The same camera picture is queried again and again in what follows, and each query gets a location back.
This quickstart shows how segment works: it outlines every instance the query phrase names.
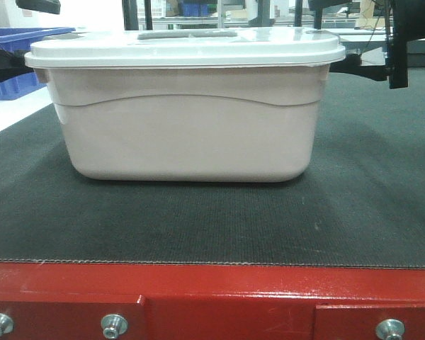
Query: container lid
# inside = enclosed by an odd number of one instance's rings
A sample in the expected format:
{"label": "container lid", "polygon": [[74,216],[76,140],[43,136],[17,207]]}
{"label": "container lid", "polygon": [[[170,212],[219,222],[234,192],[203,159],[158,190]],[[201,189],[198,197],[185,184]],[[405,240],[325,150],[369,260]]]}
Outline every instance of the container lid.
{"label": "container lid", "polygon": [[311,28],[265,27],[78,33],[35,42],[35,68],[317,66],[342,60],[339,37]]}

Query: container base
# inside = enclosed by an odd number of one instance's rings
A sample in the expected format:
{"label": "container base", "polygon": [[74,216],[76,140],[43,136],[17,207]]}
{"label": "container base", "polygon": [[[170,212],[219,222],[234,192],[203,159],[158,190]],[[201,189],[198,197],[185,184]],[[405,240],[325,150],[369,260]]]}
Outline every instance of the container base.
{"label": "container base", "polygon": [[146,96],[55,107],[71,161],[87,177],[277,182],[309,164],[318,102]]}

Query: metal pole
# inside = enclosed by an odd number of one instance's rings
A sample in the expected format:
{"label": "metal pole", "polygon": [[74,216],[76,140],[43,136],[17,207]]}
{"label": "metal pole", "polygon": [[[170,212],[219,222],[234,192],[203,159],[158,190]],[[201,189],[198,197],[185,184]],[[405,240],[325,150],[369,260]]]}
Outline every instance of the metal pole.
{"label": "metal pole", "polygon": [[137,18],[137,2],[136,0],[122,0],[123,19],[125,30],[138,30],[139,22]]}
{"label": "metal pole", "polygon": [[319,8],[314,12],[313,28],[320,30],[322,20],[323,20],[323,8]]}
{"label": "metal pole", "polygon": [[224,28],[222,0],[217,0],[217,28]]}
{"label": "metal pole", "polygon": [[147,25],[147,30],[153,29],[153,15],[151,12],[151,0],[144,0],[144,20]]}
{"label": "metal pole", "polygon": [[295,27],[302,26],[302,0],[296,0],[295,5]]}

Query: cable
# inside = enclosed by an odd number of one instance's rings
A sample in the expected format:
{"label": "cable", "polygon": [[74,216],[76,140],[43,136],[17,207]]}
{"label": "cable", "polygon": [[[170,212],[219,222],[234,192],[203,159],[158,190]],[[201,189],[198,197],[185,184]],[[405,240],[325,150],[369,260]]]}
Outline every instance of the cable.
{"label": "cable", "polygon": [[[378,16],[378,19],[376,19],[376,22],[378,22],[381,18],[381,15]],[[370,39],[368,39],[367,45],[365,45],[365,47],[362,49],[361,55],[363,55],[365,52],[367,52],[368,46],[371,43],[371,40],[373,39],[373,36],[375,35],[375,32],[377,31],[376,27],[373,28],[371,35],[370,35]]]}

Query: lid handle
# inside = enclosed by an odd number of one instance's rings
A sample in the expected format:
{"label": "lid handle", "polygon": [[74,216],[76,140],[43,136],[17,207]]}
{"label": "lid handle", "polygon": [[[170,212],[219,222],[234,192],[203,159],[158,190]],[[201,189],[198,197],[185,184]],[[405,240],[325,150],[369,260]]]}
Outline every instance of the lid handle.
{"label": "lid handle", "polygon": [[138,40],[151,39],[178,39],[178,38],[233,38],[237,37],[238,33],[230,30],[174,30],[173,32],[148,32],[140,33]]}

